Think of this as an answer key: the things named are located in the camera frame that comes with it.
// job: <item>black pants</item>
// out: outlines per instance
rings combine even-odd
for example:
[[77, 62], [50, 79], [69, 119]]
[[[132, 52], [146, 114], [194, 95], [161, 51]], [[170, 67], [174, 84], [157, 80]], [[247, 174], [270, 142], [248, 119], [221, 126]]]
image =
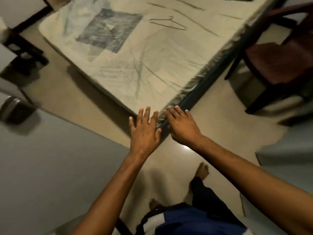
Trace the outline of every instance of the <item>black pants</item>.
[[245, 227], [230, 211], [227, 205], [217, 197], [213, 190], [204, 186], [199, 177], [194, 178], [190, 186], [194, 194], [193, 207], [207, 212], [208, 218], [210, 219], [225, 221]]
[[[211, 188], [205, 187], [200, 177], [194, 178], [190, 182], [191, 190], [194, 194], [193, 196], [193, 207], [196, 209], [205, 211], [208, 218], [218, 221], [225, 221], [231, 224], [236, 224], [241, 227], [246, 227], [236, 218], [236, 216], [230, 211], [227, 205], [217, 197]], [[143, 225], [151, 218], [160, 213], [164, 213], [170, 210], [177, 210], [188, 208], [190, 205], [186, 203], [180, 203], [173, 206], [163, 206], [159, 205], [154, 210], [148, 212], [141, 223], [137, 226], [136, 235], [143, 235]]]

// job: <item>mattress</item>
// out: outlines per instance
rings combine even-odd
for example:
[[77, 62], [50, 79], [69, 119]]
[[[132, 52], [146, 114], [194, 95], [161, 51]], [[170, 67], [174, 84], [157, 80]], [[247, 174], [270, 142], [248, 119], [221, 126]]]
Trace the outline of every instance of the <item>mattress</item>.
[[39, 30], [133, 114], [179, 104], [272, 0], [72, 0]]

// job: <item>bare foot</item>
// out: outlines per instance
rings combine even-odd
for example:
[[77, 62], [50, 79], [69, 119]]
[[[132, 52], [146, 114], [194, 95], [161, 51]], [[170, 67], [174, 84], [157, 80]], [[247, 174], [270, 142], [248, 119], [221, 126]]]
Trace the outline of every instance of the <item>bare foot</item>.
[[196, 171], [195, 177], [200, 177], [201, 180], [204, 180], [208, 175], [209, 175], [209, 166], [204, 164], [204, 162], [201, 162]]
[[154, 210], [159, 205], [162, 205], [162, 204], [159, 201], [156, 201], [155, 199], [151, 199], [149, 202], [150, 210]]

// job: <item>gray pattern on sheet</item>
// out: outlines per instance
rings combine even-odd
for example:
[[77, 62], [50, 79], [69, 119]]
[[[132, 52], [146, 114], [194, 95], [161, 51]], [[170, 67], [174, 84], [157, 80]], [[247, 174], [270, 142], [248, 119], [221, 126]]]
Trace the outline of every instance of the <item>gray pattern on sheet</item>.
[[143, 15], [102, 9], [76, 39], [118, 53]]

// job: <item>hand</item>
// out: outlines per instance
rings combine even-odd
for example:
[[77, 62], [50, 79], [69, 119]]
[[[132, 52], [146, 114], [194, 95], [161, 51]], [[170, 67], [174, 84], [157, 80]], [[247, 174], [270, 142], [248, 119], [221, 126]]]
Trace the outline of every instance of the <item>hand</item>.
[[156, 150], [160, 143], [162, 129], [156, 130], [156, 120], [158, 111], [153, 113], [150, 124], [150, 106], [146, 108], [143, 115], [143, 108], [139, 110], [136, 127], [133, 118], [129, 118], [129, 127], [131, 129], [131, 151], [130, 154], [143, 162]]
[[169, 106], [164, 113], [170, 123], [168, 129], [176, 142], [192, 148], [200, 140], [202, 134], [188, 110], [184, 112], [179, 106], [175, 106], [174, 110]]

